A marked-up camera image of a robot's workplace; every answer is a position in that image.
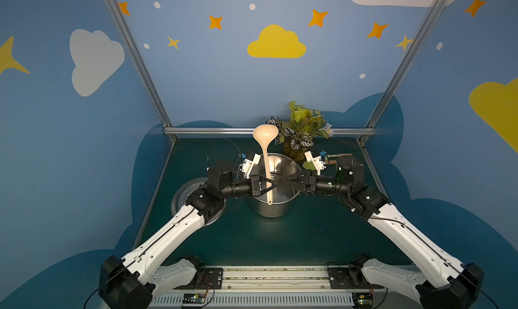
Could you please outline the potted artificial plant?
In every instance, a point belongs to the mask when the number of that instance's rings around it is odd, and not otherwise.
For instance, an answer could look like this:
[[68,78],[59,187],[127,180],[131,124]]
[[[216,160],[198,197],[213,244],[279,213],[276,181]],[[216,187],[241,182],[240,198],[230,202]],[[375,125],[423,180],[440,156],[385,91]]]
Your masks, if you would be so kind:
[[266,124],[278,128],[275,144],[283,146],[283,154],[301,163],[306,160],[305,152],[314,147],[316,137],[329,139],[334,135],[333,126],[316,109],[306,108],[295,101],[289,102],[288,107],[291,114],[287,120],[272,116]]

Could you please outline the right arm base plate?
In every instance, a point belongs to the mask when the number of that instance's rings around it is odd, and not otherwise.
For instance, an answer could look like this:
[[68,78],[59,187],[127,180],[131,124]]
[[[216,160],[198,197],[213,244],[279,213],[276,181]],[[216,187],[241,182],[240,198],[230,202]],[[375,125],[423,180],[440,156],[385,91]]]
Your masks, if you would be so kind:
[[375,290],[383,289],[383,286],[372,285],[368,283],[364,277],[360,267],[353,266],[341,266],[336,264],[327,264],[326,270],[329,277],[330,287],[332,289],[370,289],[373,287]]

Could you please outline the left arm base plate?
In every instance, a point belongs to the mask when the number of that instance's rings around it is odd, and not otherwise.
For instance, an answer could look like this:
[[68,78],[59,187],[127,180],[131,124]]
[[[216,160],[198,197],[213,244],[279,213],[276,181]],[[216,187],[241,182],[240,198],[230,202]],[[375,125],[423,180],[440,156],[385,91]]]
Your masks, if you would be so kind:
[[216,290],[220,290],[223,284],[224,270],[221,267],[209,267],[198,270],[194,279],[185,286],[179,286],[177,290],[202,290],[208,286],[212,286]]

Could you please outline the left aluminium frame post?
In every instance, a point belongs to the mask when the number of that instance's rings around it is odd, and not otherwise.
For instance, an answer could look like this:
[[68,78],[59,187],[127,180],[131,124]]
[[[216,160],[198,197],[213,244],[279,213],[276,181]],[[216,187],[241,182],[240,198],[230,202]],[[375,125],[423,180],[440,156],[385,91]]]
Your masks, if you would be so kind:
[[163,125],[163,132],[167,135],[170,141],[174,144],[177,140],[177,135],[167,134],[166,129],[171,128],[171,120],[167,111],[165,109],[165,105],[159,95],[159,92],[156,88],[156,85],[151,77],[151,74],[148,71],[148,68],[144,62],[143,56],[140,53],[136,40],[132,35],[132,32],[129,28],[128,22],[125,20],[124,13],[119,5],[117,0],[103,0],[106,8],[111,15],[111,18],[121,35],[122,41],[124,42],[124,46],[132,59],[134,66],[138,72],[138,75],[146,89],[148,96],[150,97],[152,104],[154,105],[155,111],[159,116],[160,121]]

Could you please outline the green garden trowel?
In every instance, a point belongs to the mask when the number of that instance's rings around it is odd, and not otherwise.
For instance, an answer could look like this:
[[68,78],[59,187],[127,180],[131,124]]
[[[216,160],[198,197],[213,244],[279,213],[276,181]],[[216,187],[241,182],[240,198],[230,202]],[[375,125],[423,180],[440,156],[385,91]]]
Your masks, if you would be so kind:
[[[332,165],[336,165],[337,164],[337,161],[332,159],[332,160],[321,160],[321,163],[322,163],[322,166],[321,166],[321,169],[325,169],[326,167],[328,166],[332,166]],[[317,170],[316,166],[314,165],[313,162],[308,162],[308,161],[305,161],[303,163],[303,168],[306,169],[306,170]]]

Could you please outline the rear aluminium frame bar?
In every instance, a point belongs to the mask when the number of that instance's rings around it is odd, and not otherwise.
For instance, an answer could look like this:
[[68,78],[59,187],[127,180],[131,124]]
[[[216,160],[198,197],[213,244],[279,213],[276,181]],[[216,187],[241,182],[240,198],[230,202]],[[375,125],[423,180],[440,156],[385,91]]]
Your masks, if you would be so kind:
[[[167,135],[251,135],[253,128],[201,128],[201,127],[164,127]],[[335,135],[342,136],[374,136],[374,128],[336,128]]]

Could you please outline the right circuit board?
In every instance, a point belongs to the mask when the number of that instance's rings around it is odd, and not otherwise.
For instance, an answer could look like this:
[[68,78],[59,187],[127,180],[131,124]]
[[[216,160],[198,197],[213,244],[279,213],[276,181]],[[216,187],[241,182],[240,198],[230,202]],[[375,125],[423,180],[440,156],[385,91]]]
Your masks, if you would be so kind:
[[370,294],[352,294],[353,309],[372,309],[373,308],[373,296]]

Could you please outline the left circuit board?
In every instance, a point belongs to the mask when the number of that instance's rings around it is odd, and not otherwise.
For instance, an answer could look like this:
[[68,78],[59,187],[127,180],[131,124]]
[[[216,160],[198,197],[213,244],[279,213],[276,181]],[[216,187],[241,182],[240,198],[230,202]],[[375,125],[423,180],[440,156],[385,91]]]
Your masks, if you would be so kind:
[[184,294],[182,296],[182,305],[202,306],[205,305],[206,298],[206,294]]

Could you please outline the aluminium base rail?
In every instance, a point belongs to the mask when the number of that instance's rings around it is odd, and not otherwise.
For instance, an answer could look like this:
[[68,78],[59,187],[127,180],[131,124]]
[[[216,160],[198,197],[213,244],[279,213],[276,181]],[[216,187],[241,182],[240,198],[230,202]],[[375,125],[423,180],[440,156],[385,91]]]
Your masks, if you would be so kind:
[[[333,290],[325,266],[303,267],[224,267],[221,290],[264,291],[270,293],[301,293]],[[212,286],[206,289],[216,290]]]

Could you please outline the circuit board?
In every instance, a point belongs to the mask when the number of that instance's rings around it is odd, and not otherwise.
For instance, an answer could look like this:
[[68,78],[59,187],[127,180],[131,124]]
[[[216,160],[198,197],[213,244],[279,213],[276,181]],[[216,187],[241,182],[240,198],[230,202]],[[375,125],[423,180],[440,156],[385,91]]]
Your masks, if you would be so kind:
[[352,294],[353,309],[372,309],[373,308],[373,296],[370,294]]
[[206,298],[206,294],[184,294],[182,296],[182,305],[202,306],[205,305]]

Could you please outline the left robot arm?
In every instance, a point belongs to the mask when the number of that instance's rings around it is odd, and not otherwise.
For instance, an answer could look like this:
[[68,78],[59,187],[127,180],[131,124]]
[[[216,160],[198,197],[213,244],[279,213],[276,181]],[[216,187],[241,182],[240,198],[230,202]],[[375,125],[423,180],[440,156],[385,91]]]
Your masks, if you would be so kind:
[[121,259],[110,256],[101,266],[98,295],[109,308],[148,308],[180,286],[201,285],[204,265],[195,257],[168,267],[162,263],[194,232],[223,212],[231,197],[259,197],[278,185],[266,176],[235,179],[232,173],[208,178],[158,232]]

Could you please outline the aluminium frame post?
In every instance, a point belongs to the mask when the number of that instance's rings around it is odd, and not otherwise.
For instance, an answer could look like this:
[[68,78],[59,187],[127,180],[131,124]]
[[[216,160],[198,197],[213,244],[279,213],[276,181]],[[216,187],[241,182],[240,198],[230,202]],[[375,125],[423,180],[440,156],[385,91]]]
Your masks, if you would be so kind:
[[156,88],[156,85],[151,77],[151,74],[148,71],[148,68],[144,62],[143,56],[140,53],[136,40],[132,35],[132,32],[129,28],[128,22],[125,20],[124,13],[119,5],[117,0],[103,0],[106,8],[111,15],[111,18],[121,35],[122,41],[124,42],[124,46],[132,59],[134,66],[138,72],[138,75],[146,89],[148,96],[150,97],[152,104],[154,105],[155,111],[159,116],[160,121],[163,125],[163,132],[167,135],[170,141],[174,144],[177,140],[177,135],[167,134],[166,129],[171,128],[171,120],[167,111],[165,109],[165,105],[159,95],[159,92]]
[[384,90],[381,98],[379,99],[376,107],[374,108],[371,116],[369,117],[365,130],[375,131],[375,127],[381,119],[384,111],[387,109],[390,101],[394,97],[400,84],[403,82],[407,72],[411,68],[412,63],[418,56],[423,44],[433,30],[438,19],[440,19],[442,12],[447,7],[447,0],[433,0],[430,8],[426,12],[422,22],[420,23],[415,35],[413,42],[410,43],[410,47],[407,48],[406,53],[403,54],[403,58],[399,63],[393,77],[388,83],[387,88]]

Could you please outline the right aluminium frame post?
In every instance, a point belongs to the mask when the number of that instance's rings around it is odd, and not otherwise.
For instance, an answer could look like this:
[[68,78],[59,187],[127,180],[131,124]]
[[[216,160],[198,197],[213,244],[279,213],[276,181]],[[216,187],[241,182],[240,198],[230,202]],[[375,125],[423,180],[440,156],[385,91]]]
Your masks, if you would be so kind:
[[384,111],[387,109],[390,101],[394,97],[400,84],[403,82],[407,72],[411,68],[412,63],[418,56],[423,44],[433,30],[438,19],[440,19],[442,12],[447,7],[447,0],[433,0],[430,8],[426,12],[422,22],[420,23],[415,35],[413,42],[410,43],[410,47],[407,48],[406,53],[403,54],[403,58],[399,63],[393,77],[388,83],[387,88],[384,90],[381,98],[379,99],[376,107],[374,108],[371,116],[369,117],[365,130],[375,131],[375,127],[381,119]]

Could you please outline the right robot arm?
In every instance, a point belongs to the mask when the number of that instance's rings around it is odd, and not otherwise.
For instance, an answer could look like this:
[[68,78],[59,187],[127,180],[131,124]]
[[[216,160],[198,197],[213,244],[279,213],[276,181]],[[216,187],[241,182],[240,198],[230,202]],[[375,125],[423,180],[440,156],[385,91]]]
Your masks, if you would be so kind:
[[474,263],[463,264],[437,246],[356,171],[345,170],[332,178],[304,170],[285,181],[306,194],[338,195],[352,213],[384,234],[417,267],[410,271],[367,256],[356,267],[368,283],[396,291],[423,308],[470,308],[477,300],[483,270]]

